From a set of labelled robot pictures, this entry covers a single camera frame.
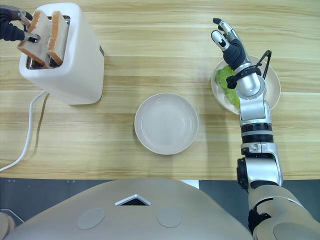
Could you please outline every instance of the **vent grille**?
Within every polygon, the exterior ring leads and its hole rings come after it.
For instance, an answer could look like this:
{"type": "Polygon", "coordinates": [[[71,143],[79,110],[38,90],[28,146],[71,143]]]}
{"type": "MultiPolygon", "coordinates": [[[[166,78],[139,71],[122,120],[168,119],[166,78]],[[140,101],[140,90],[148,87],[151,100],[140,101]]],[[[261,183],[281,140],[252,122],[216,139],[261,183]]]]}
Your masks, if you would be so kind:
{"type": "Polygon", "coordinates": [[[115,206],[150,206],[151,202],[149,202],[147,199],[143,198],[138,194],[134,194],[120,201],[117,201],[114,205],[115,206]]]}

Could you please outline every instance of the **floor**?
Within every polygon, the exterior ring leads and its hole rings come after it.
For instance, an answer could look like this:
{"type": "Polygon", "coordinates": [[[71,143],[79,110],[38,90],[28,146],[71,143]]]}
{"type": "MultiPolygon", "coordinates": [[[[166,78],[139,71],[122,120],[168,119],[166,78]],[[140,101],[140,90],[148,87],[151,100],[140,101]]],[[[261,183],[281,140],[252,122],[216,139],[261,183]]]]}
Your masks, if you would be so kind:
{"type": "MultiPolygon", "coordinates": [[[[107,180],[49,180],[0,178],[0,209],[12,210],[26,221],[36,214],[107,180]]],[[[320,179],[284,181],[302,205],[320,222],[320,179]]],[[[244,226],[248,222],[248,194],[236,181],[201,180],[199,188],[244,226]]],[[[17,225],[21,221],[7,210],[17,225]]]]}

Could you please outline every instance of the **white cable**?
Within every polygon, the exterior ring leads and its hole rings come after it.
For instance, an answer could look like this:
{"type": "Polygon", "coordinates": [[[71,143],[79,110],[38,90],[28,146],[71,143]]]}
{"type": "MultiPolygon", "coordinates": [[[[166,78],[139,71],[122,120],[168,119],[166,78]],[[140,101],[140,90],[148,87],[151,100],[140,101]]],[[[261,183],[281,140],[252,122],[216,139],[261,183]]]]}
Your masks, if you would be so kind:
{"type": "Polygon", "coordinates": [[[39,95],[37,95],[34,99],[32,99],[32,101],[30,102],[30,106],[29,106],[29,127],[28,127],[28,133],[26,135],[26,140],[25,140],[25,144],[24,144],[24,148],[23,151],[20,155],[20,157],[18,157],[17,160],[15,160],[13,163],[4,166],[2,168],[0,168],[0,172],[2,172],[3,170],[6,170],[8,168],[11,168],[12,166],[16,165],[18,162],[20,162],[21,159],[24,158],[24,156],[26,155],[28,148],[29,148],[29,144],[30,144],[30,140],[31,140],[31,136],[32,136],[32,112],[33,112],[33,108],[34,108],[34,104],[35,102],[38,100],[38,98],[40,98],[43,94],[45,94],[46,91],[42,91],[39,95]]]}
{"type": "Polygon", "coordinates": [[[0,209],[0,211],[8,211],[10,213],[12,213],[17,219],[19,219],[22,223],[24,223],[25,221],[22,220],[21,217],[19,217],[17,214],[15,214],[12,210],[10,209],[0,209]]]}

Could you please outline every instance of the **plate rim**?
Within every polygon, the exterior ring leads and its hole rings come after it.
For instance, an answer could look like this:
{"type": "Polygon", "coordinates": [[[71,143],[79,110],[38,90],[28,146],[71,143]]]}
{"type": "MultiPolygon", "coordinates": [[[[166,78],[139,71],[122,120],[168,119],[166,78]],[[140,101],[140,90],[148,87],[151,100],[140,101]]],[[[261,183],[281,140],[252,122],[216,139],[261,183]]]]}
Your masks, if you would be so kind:
{"type": "Polygon", "coordinates": [[[138,107],[137,111],[135,112],[135,116],[134,116],[134,132],[135,132],[135,135],[136,137],[138,138],[139,142],[146,148],[148,149],[149,151],[153,152],[153,153],[156,153],[156,154],[159,154],[159,155],[174,155],[174,154],[178,154],[178,153],[181,153],[183,152],[184,150],[186,150],[188,147],[190,147],[190,145],[195,141],[196,139],[196,136],[198,134],[198,131],[199,131],[199,117],[198,117],[198,113],[195,109],[195,107],[186,99],[184,98],[183,96],[179,95],[179,94],[176,94],[176,93],[172,93],[172,92],[159,92],[159,93],[156,93],[152,96],[149,96],[147,99],[145,99],[141,104],[140,106],[138,107]],[[192,111],[194,112],[195,114],[195,117],[196,117],[196,129],[195,129],[195,132],[194,132],[194,136],[192,137],[191,141],[185,146],[183,147],[181,150],[179,151],[174,151],[173,153],[161,153],[161,152],[158,152],[156,150],[153,150],[149,147],[147,147],[140,139],[139,135],[137,134],[137,113],[140,111],[140,109],[142,108],[142,106],[147,102],[149,101],[151,98],[155,97],[155,96],[158,96],[158,95],[174,95],[178,98],[181,98],[183,100],[185,100],[188,105],[191,107],[192,111]]]}

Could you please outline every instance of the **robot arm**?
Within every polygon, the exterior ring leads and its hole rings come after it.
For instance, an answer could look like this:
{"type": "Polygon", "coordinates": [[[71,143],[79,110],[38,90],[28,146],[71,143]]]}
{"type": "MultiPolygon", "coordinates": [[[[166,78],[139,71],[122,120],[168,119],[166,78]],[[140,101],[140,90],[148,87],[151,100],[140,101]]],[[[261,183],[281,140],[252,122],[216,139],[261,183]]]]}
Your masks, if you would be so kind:
{"type": "Polygon", "coordinates": [[[32,15],[21,8],[0,4],[0,39],[36,43],[40,36],[27,32],[32,19],[32,15]],[[20,21],[24,31],[10,23],[11,21],[20,21]]]}
{"type": "Polygon", "coordinates": [[[235,30],[224,20],[214,18],[218,30],[211,38],[223,52],[223,59],[234,70],[228,88],[236,89],[240,99],[241,153],[237,161],[237,180],[248,191],[249,228],[254,239],[320,239],[320,224],[295,196],[281,187],[283,175],[274,143],[269,104],[264,100],[265,77],[271,51],[252,65],[235,30]],[[260,62],[268,56],[263,75],[260,62]]]}

